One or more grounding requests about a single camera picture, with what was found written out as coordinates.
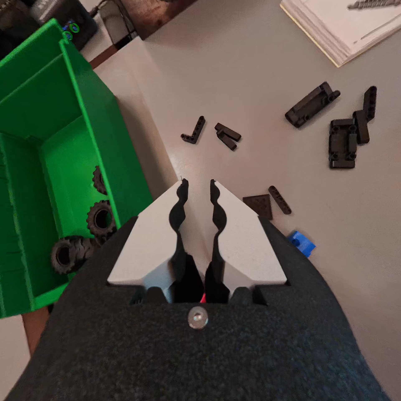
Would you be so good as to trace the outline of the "green plastic bin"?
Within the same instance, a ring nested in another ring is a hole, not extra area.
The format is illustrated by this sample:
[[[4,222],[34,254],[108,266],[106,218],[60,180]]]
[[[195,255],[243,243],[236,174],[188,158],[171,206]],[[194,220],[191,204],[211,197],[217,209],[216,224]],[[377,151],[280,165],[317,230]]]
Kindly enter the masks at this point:
[[[50,20],[1,60],[1,318],[55,303],[73,273],[51,265],[63,237],[109,200],[117,230],[152,202],[117,100]],[[93,186],[99,166],[108,195]]]

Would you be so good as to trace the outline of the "black lego panel with beam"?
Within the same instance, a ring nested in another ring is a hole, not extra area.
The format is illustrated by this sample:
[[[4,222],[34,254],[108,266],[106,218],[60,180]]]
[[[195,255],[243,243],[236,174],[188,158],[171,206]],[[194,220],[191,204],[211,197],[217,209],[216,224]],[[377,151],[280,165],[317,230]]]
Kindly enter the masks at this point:
[[[328,166],[330,169],[355,167],[357,147],[369,143],[368,124],[375,118],[377,87],[364,93],[363,108],[353,112],[352,118],[330,122],[328,138]]]

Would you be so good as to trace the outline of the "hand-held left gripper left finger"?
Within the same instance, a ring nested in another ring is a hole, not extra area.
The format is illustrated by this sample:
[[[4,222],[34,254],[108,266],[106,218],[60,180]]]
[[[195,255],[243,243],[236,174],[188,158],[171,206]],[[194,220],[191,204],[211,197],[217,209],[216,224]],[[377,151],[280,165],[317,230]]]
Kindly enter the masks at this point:
[[[139,213],[108,283],[170,287],[182,280],[186,252],[179,231],[189,183],[182,179]]]

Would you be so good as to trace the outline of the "blue lego brick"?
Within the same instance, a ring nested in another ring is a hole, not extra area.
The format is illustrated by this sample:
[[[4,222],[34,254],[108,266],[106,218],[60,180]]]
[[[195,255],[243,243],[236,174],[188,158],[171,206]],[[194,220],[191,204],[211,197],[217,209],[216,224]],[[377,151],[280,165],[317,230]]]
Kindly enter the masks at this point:
[[[293,244],[304,256],[309,258],[316,245],[299,231],[294,231],[287,236],[290,243]]]

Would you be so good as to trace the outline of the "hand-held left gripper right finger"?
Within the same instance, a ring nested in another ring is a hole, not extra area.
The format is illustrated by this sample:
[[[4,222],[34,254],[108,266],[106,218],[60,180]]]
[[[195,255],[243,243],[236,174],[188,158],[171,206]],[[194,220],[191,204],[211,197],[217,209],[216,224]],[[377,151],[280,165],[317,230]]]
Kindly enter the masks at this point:
[[[262,226],[269,220],[239,200],[221,183],[210,182],[213,223],[211,268],[224,285],[282,285],[287,277]]]

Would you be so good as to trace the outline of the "dark studded square lego plate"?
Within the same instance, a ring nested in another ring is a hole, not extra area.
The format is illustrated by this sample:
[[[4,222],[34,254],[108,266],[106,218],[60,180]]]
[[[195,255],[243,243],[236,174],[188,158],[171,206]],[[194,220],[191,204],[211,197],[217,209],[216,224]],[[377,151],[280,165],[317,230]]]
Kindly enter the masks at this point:
[[[243,203],[245,203],[260,217],[267,218],[270,221],[273,220],[270,194],[243,197]]]

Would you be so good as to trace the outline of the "black rubber lego tire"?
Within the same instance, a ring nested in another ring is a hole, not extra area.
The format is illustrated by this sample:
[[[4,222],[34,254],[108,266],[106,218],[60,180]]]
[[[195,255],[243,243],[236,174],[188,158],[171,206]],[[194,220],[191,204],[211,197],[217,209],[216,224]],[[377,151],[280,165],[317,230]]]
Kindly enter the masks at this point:
[[[75,247],[75,268],[80,268],[103,245],[103,238],[77,237],[73,240]]]
[[[108,239],[117,231],[109,200],[96,202],[90,207],[86,222],[89,232],[98,239]]]
[[[51,250],[51,265],[59,275],[76,272],[82,265],[79,259],[81,236],[60,238]]]
[[[95,170],[93,171],[93,177],[92,177],[92,181],[93,181],[93,186],[94,188],[101,194],[107,196],[107,190],[106,190],[106,186],[105,183],[103,181],[103,176],[100,170],[100,167],[98,165],[96,165]]]

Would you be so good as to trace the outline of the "black short lego beam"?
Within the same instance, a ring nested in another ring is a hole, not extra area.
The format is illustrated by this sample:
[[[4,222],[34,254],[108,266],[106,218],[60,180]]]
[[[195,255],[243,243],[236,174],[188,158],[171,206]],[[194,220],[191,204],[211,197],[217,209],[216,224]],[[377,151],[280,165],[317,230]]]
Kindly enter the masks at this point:
[[[217,137],[231,151],[234,151],[237,148],[236,143],[222,129],[217,131]]]
[[[224,134],[227,137],[229,137],[231,140],[234,140],[236,142],[239,142],[241,140],[241,138],[242,138],[242,136],[239,133],[237,133],[236,131],[234,131],[234,130],[226,127],[226,126],[224,126],[221,123],[217,123],[215,125],[214,129],[217,131],[217,133]]]

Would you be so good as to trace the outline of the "black L-shaped lego beam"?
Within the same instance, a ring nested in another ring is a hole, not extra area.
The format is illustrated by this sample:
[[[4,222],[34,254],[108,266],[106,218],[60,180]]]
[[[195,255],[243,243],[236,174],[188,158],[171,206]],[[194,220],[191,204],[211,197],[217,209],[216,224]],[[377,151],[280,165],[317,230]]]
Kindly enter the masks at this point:
[[[196,144],[205,124],[205,118],[201,115],[191,135],[181,134],[180,138],[187,143]]]

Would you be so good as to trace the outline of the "black thin lego beam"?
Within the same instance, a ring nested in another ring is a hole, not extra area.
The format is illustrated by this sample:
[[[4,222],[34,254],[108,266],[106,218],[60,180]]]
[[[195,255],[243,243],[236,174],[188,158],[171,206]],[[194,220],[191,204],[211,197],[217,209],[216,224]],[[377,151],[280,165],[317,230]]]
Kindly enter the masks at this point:
[[[288,205],[288,203],[283,198],[283,196],[280,194],[278,189],[275,186],[271,185],[268,188],[268,191],[269,191],[270,195],[272,196],[272,198],[274,199],[274,201],[276,202],[276,204],[278,205],[278,207],[280,208],[280,210],[285,215],[290,215],[292,213],[292,210],[291,210],[290,206]]]

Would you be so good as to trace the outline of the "black device with green lights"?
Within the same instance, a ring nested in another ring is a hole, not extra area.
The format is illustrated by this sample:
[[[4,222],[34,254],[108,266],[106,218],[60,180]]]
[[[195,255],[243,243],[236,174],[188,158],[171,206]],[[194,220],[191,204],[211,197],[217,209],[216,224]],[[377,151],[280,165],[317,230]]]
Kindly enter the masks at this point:
[[[40,25],[55,19],[65,38],[78,51],[85,47],[98,30],[95,20],[78,0],[37,0],[30,12]]]

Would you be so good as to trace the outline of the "lego instruction booklet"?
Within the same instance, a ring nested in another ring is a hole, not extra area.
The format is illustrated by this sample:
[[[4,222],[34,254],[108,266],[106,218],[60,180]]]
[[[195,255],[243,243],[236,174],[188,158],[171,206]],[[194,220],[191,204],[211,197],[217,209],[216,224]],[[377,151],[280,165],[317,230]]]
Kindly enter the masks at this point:
[[[336,67],[401,28],[399,0],[284,0],[280,8]]]

